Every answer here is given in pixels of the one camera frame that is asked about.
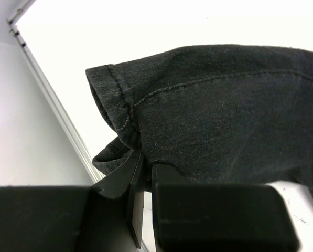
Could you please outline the black denim trousers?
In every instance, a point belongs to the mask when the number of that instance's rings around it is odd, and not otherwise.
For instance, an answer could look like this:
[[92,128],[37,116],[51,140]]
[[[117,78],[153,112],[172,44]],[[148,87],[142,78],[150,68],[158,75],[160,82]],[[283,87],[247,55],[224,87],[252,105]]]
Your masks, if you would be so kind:
[[140,149],[195,182],[313,192],[313,52],[188,46],[85,73],[110,151]]

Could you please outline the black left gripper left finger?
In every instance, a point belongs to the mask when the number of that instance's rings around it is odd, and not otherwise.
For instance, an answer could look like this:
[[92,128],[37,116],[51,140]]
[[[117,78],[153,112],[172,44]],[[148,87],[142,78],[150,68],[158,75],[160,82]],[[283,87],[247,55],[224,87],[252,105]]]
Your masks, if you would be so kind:
[[88,207],[88,248],[141,248],[144,157],[139,150],[92,186]]

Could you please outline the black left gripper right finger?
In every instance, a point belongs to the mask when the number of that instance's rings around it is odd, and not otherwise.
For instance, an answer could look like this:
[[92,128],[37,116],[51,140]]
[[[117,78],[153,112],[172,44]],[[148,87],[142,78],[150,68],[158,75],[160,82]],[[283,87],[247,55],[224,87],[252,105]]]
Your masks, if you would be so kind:
[[183,187],[190,184],[180,171],[170,164],[154,163],[152,168],[152,189],[158,187]]

